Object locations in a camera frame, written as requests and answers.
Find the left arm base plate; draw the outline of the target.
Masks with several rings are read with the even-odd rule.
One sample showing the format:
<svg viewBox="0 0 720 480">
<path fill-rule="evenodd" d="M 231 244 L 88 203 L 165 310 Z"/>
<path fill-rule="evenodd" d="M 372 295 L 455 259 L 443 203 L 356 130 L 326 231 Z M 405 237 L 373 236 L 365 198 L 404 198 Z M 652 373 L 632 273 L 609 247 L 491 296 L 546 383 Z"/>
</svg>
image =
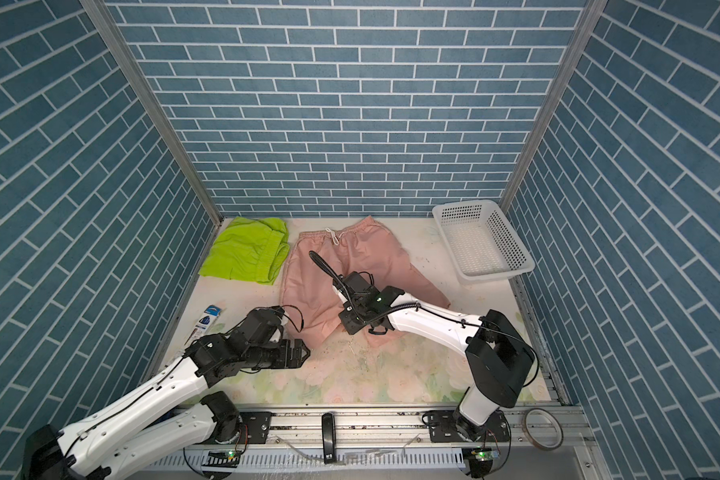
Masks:
<svg viewBox="0 0 720 480">
<path fill-rule="evenodd" d="M 238 416 L 233 445 L 263 445 L 267 442 L 273 413 L 269 411 L 244 411 Z"/>
</svg>

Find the white plastic basket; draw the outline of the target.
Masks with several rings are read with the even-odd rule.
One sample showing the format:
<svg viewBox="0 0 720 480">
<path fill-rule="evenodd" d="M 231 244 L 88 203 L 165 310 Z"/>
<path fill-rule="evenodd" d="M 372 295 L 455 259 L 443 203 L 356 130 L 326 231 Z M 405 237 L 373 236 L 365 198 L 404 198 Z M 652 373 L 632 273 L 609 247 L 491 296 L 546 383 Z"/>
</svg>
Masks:
<svg viewBox="0 0 720 480">
<path fill-rule="evenodd" d="M 495 202 L 447 203 L 432 214 L 461 283 L 508 280 L 534 270 L 529 250 Z"/>
</svg>

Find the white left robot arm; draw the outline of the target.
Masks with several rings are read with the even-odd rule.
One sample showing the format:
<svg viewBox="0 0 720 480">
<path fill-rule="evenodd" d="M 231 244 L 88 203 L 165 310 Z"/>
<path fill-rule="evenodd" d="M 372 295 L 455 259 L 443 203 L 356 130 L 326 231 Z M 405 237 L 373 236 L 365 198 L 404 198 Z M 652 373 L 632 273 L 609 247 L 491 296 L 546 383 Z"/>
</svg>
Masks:
<svg viewBox="0 0 720 480">
<path fill-rule="evenodd" d="M 241 371 L 298 369 L 311 351 L 289 339 L 281 307 L 251 310 L 224 333 L 204 335 L 163 371 L 98 412 L 26 440 L 23 479 L 122 479 L 189 445 L 245 445 L 239 409 L 211 389 Z"/>
</svg>

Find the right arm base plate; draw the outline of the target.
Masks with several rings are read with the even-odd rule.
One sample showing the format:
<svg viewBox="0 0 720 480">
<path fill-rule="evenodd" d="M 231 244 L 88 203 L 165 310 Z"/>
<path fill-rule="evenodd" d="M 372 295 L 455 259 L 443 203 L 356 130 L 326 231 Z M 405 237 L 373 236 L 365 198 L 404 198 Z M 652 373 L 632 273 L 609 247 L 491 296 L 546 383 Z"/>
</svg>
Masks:
<svg viewBox="0 0 720 480">
<path fill-rule="evenodd" d="M 494 411 L 483 424 L 474 424 L 457 410 L 430 410 L 422 415 L 432 443 L 508 442 L 510 425 L 504 412 Z"/>
</svg>

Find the lime green shorts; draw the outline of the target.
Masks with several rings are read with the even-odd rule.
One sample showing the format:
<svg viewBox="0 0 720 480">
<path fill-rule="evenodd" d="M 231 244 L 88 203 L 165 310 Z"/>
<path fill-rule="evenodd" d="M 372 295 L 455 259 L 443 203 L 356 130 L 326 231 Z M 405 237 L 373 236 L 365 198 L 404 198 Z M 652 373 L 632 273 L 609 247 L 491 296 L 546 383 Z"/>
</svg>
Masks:
<svg viewBox="0 0 720 480">
<path fill-rule="evenodd" d="M 236 217 L 214 241 L 199 275 L 273 285 L 290 251 L 288 238 L 282 219 Z"/>
</svg>

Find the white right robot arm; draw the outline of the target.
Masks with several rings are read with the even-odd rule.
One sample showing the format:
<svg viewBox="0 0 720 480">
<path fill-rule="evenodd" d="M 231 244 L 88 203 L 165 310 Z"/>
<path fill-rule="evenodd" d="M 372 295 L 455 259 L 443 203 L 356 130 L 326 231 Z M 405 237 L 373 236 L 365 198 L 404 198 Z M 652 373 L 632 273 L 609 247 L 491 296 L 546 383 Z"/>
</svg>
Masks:
<svg viewBox="0 0 720 480">
<path fill-rule="evenodd" d="M 497 410 L 516 405 L 537 355 L 503 313 L 458 313 L 397 287 L 380 290 L 358 272 L 337 276 L 332 286 L 343 302 L 339 319 L 348 334 L 411 333 L 466 360 L 471 383 L 455 412 L 462 429 L 482 427 Z"/>
</svg>

